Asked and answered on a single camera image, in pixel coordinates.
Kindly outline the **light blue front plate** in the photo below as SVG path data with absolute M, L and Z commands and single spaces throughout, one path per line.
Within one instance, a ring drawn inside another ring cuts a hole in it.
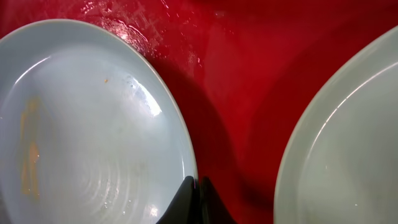
M 68 19 L 1 39 L 2 223 L 155 223 L 197 175 L 173 96 L 125 41 Z

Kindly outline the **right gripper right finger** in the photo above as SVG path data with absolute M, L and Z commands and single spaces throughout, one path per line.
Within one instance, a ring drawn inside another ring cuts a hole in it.
M 208 177 L 200 185 L 200 220 L 202 224 L 236 224 Z

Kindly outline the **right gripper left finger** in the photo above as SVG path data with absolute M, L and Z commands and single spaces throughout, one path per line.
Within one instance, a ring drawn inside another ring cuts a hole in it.
M 187 176 L 157 224 L 194 224 L 196 222 L 197 190 L 195 179 L 192 176 Z

